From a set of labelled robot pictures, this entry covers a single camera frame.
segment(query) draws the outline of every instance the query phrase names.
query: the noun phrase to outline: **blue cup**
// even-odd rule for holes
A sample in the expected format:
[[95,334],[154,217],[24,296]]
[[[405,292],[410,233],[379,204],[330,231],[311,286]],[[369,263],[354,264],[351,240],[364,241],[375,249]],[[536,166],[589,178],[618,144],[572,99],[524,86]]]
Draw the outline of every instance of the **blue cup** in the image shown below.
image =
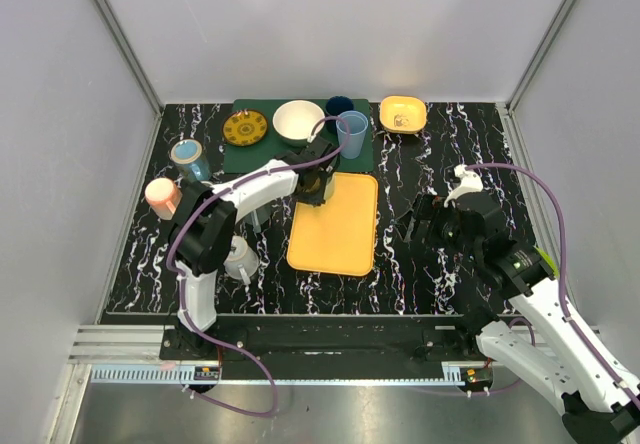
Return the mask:
[[[353,111],[353,109],[355,109],[353,101],[344,96],[334,96],[329,99],[324,106],[324,110],[327,116],[339,116],[343,112]],[[325,122],[324,128],[331,134],[335,134],[336,121]]]
[[[360,155],[360,151],[362,151],[364,137],[367,135],[367,127],[369,126],[369,119],[358,111],[346,111],[338,117],[341,117],[349,124],[349,141],[340,152],[340,155],[345,159],[355,159]],[[338,133],[338,142],[342,145],[342,142],[347,137],[347,130],[340,121],[336,121],[336,130]]]

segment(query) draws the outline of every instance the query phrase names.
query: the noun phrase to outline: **white wall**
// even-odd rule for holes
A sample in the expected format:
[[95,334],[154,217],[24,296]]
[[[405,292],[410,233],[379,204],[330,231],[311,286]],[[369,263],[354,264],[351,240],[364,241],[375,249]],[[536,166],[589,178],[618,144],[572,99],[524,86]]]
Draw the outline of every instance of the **white wall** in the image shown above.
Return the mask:
[[0,29],[0,442],[34,444],[153,114],[90,0],[0,0]]
[[636,373],[638,9],[640,0],[580,0],[516,109],[534,169],[565,212],[578,308]]
[[160,98],[504,101],[562,0],[110,0]]

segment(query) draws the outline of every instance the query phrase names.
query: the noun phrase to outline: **green mat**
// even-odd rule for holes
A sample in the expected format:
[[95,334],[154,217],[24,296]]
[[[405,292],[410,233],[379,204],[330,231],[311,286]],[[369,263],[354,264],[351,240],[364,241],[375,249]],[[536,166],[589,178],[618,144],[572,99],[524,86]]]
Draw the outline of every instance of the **green mat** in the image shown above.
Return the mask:
[[[249,147],[225,145],[224,164],[222,169],[224,172],[233,174],[244,174],[255,171],[264,166],[270,159],[276,155],[282,154],[288,150],[299,151],[299,147],[292,147],[285,143],[273,128],[273,114],[282,104],[292,99],[238,99],[233,103],[233,112],[241,109],[254,109],[262,112],[269,121],[269,130],[267,135],[257,144]],[[308,99],[316,103],[324,109],[327,99]],[[369,118],[369,101],[366,99],[354,99],[356,111],[363,113]],[[331,134],[326,129],[320,133],[322,137],[338,145],[338,137]],[[371,125],[367,128],[367,135],[364,139],[362,152],[356,159],[340,158],[340,165],[337,168],[341,172],[371,172],[373,171],[373,137]]]

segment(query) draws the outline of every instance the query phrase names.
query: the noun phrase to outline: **white mug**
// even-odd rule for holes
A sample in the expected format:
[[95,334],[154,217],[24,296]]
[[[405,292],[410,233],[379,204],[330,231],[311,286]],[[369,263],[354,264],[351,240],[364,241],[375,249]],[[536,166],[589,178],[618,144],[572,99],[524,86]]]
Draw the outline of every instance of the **white mug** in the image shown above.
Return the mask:
[[249,247],[247,241],[240,236],[233,236],[231,240],[231,252],[224,261],[224,269],[233,279],[244,282],[246,285],[251,283],[253,276],[260,267],[258,255]]

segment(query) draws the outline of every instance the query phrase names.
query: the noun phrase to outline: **black marble table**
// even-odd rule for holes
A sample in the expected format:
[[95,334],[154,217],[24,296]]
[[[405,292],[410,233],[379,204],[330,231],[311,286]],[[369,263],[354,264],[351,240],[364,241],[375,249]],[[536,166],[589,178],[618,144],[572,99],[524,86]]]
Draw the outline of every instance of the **black marble table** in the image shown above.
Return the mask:
[[[234,314],[456,314],[482,302],[498,313],[510,313],[508,303],[492,294],[467,258],[444,249],[416,252],[395,231],[394,219],[412,204],[417,193],[446,194],[447,177],[459,163],[511,162],[498,112],[493,104],[430,103],[428,124],[418,135],[388,134],[371,104],[374,158],[378,180],[378,222],[373,270],[365,277],[344,277],[296,271],[286,261],[295,203],[273,203],[271,219],[259,234],[240,224],[260,258],[251,286],[218,274],[219,313]],[[159,176],[178,179],[169,161],[171,146],[184,138],[203,143],[214,182],[235,175],[222,173],[224,143],[221,126],[230,104],[167,105],[144,185]],[[516,238],[533,243],[534,234],[518,178],[505,170],[482,171],[485,188],[500,202]],[[144,201],[143,189],[124,247],[116,279],[103,311],[102,323],[160,322],[177,308],[176,275],[164,267],[167,244],[159,219]]]

